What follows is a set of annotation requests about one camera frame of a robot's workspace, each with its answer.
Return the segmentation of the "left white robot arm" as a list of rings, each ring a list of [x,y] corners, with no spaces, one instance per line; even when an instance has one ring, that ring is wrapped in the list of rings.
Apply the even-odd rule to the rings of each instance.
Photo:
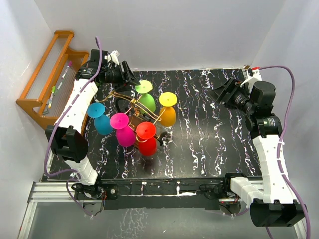
[[[49,154],[53,153],[69,166],[61,173],[74,173],[79,183],[86,185],[85,192],[93,199],[102,195],[103,186],[97,183],[98,173],[87,156],[88,142],[81,134],[87,109],[100,85],[112,84],[116,92],[122,92],[140,83],[127,62],[119,62],[118,57],[118,51],[91,50],[90,59],[76,73],[72,93],[61,116],[54,125],[45,129],[48,147],[44,174],[49,178],[59,175],[47,170]]]

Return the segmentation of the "green wine glass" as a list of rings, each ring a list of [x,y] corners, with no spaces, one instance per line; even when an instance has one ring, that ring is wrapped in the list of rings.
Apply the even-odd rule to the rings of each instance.
[[[139,102],[154,113],[156,110],[155,100],[153,96],[149,94],[152,89],[153,86],[151,82],[147,80],[140,80],[140,84],[135,86],[135,90],[141,95]]]

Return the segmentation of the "blue wine glass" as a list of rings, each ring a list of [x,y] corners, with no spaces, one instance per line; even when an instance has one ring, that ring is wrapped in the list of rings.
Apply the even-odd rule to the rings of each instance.
[[[110,118],[105,115],[105,106],[102,103],[90,104],[87,115],[94,119],[94,127],[99,134],[108,135],[113,131]]]

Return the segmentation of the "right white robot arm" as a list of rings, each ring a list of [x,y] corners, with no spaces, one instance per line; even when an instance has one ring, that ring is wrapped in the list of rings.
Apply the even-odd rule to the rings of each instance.
[[[245,115],[257,151],[263,188],[258,189],[242,173],[227,173],[222,185],[225,196],[236,195],[244,201],[256,227],[292,227],[305,217],[295,193],[285,181],[287,171],[280,137],[283,129],[280,119],[272,113],[276,88],[272,83],[256,81],[252,88],[247,83],[230,78],[209,92],[215,103],[228,109],[238,109]]]

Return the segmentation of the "orange yellow wine glass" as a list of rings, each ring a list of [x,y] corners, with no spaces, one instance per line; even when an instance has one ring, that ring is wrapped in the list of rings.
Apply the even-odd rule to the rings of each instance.
[[[171,127],[176,122],[176,112],[173,106],[177,104],[177,96],[172,92],[164,92],[159,97],[159,103],[162,105],[159,121],[165,127]]]

